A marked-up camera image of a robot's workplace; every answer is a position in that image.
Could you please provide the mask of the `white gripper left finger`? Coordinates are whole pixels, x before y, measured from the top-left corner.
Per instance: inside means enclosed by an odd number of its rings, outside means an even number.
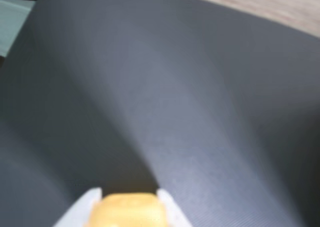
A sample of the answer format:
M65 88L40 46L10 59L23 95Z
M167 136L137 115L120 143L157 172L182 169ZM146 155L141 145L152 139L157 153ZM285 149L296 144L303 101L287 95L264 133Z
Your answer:
M93 211L94 204L102 200L102 189L91 188L77 199L58 219L53 227L84 227Z

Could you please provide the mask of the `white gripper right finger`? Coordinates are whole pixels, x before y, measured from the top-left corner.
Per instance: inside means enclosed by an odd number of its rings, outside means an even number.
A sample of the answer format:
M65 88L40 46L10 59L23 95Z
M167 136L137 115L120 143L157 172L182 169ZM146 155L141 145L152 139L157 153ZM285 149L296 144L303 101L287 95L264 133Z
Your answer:
M193 225L176 203L172 195L163 188L156 191L157 198L163 203L169 227L192 227Z

